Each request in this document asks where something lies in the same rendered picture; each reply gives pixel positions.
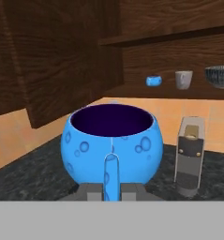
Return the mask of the large blue bubble-pattern mug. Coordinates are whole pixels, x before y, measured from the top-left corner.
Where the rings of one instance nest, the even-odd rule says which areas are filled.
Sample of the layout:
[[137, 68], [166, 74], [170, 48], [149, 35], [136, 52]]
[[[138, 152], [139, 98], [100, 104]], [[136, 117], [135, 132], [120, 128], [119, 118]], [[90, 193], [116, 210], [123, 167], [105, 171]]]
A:
[[81, 108], [67, 119], [62, 160], [70, 177], [81, 184], [102, 184], [103, 201], [121, 200], [122, 184], [147, 184], [163, 154], [157, 119], [124, 104]]

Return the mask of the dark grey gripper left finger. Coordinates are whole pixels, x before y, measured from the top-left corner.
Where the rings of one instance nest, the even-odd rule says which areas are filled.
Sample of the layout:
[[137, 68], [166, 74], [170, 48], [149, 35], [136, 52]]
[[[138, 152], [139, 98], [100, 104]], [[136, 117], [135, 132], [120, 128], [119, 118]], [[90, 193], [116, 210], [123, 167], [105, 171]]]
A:
[[63, 201], [102, 202], [102, 184], [81, 184], [78, 190], [63, 198]]

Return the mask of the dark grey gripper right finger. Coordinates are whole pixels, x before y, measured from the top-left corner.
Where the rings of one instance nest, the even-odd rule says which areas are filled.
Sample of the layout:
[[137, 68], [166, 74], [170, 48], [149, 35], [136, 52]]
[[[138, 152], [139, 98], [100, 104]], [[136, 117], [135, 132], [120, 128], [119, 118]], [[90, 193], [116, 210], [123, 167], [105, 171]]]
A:
[[146, 191], [143, 184], [122, 184], [121, 185], [121, 200], [122, 201], [161, 201], [158, 196]]

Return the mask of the grey mug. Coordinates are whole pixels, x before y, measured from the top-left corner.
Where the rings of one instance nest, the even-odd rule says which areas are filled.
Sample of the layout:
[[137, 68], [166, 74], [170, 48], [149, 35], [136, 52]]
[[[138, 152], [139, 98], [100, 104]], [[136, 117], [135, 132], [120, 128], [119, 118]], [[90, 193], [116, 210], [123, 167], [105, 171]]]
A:
[[176, 71], [175, 83], [180, 90], [187, 90], [192, 81], [193, 72], [191, 70]]

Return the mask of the dark wood open cabinet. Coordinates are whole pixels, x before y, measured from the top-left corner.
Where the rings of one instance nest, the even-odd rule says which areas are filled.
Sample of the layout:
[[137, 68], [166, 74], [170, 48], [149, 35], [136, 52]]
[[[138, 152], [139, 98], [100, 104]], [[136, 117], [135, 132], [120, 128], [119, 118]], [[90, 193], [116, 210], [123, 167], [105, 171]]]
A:
[[[224, 0], [119, 0], [121, 32], [99, 44], [123, 54], [124, 83], [106, 97], [224, 99], [204, 69], [224, 66]], [[187, 90], [175, 72], [191, 70]], [[162, 78], [146, 85], [148, 76]]]

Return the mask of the dark striped bowl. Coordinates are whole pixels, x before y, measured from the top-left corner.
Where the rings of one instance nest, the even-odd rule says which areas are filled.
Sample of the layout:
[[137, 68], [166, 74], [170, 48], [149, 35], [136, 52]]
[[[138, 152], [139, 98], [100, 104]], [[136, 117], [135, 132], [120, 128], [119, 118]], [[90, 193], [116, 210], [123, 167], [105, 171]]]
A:
[[207, 67], [205, 79], [215, 88], [224, 89], [224, 66]]

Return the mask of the dark wood cabinet door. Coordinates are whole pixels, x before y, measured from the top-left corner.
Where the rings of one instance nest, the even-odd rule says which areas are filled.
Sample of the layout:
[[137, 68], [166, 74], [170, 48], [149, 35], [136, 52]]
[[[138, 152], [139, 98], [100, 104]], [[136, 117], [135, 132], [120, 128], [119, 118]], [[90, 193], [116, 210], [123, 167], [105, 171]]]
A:
[[0, 0], [0, 115], [40, 128], [123, 84], [119, 0]]

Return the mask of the small blue cup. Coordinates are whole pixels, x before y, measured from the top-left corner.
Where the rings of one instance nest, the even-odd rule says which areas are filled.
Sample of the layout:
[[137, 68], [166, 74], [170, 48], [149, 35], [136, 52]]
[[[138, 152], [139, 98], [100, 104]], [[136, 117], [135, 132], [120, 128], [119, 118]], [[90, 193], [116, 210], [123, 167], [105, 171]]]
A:
[[158, 75], [148, 76], [146, 78], [147, 86], [157, 87], [157, 86], [160, 86], [161, 83], [162, 83], [162, 78]]

